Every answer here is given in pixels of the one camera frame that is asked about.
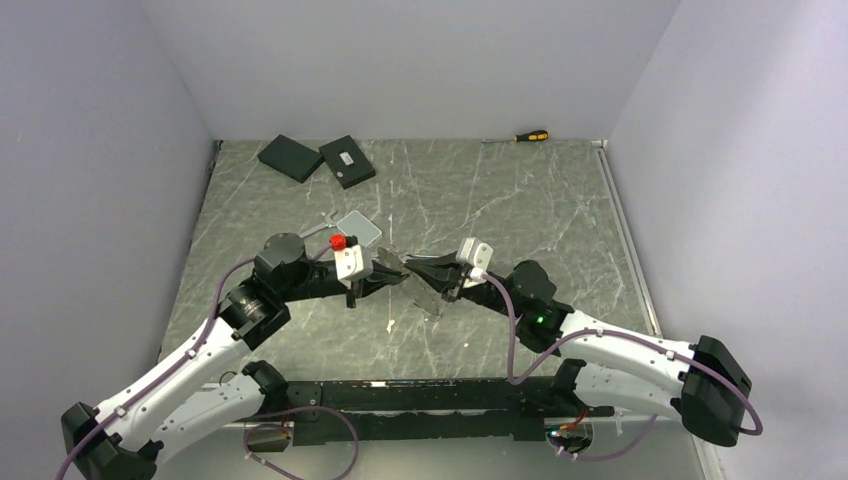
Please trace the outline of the metal keyring plate with rings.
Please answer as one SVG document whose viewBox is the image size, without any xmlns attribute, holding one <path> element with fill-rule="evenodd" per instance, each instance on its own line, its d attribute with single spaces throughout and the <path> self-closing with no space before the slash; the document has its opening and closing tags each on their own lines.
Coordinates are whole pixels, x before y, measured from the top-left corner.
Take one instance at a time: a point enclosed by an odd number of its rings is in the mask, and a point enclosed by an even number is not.
<svg viewBox="0 0 848 480">
<path fill-rule="evenodd" d="M 383 262 L 402 262 L 406 256 L 385 247 L 378 247 L 376 259 Z M 400 284 L 400 289 L 409 297 L 412 303 L 427 313 L 430 320 L 440 320 L 443 317 L 443 301 L 430 290 L 419 278 L 408 270 L 409 277 Z"/>
</svg>

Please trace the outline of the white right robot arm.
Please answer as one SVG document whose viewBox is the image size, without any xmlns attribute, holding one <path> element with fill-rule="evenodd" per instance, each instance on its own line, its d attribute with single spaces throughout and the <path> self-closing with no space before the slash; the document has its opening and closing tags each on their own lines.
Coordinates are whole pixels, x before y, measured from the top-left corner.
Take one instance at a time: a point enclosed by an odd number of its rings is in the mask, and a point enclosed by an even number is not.
<svg viewBox="0 0 848 480">
<path fill-rule="evenodd" d="M 534 260 L 505 277 L 451 255 L 409 257 L 404 266 L 448 301 L 466 300 L 509 321 L 506 377 L 514 385 L 560 359 L 551 401 L 557 411 L 617 407 L 677 420 L 711 444 L 759 436 L 752 382 L 729 349 L 641 334 L 556 300 L 556 285 Z"/>
</svg>

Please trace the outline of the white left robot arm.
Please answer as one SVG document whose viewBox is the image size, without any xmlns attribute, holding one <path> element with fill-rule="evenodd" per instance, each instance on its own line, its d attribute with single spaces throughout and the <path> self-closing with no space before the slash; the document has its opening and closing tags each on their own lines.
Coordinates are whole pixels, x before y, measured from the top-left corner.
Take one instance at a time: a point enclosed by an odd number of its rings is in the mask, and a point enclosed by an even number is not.
<svg viewBox="0 0 848 480">
<path fill-rule="evenodd" d="M 310 256 L 301 236 L 276 234 L 241 264 L 250 275 L 230 291 L 217 286 L 207 317 L 175 351 L 112 397 L 95 406 L 79 402 L 62 415 L 67 456 L 56 478 L 76 468 L 86 479 L 151 479 L 227 423 L 279 417 L 288 383 L 264 361 L 214 390 L 203 385 L 287 324 L 289 303 L 343 295 L 353 306 L 407 276 L 374 262 L 357 238 L 343 235 Z"/>
</svg>

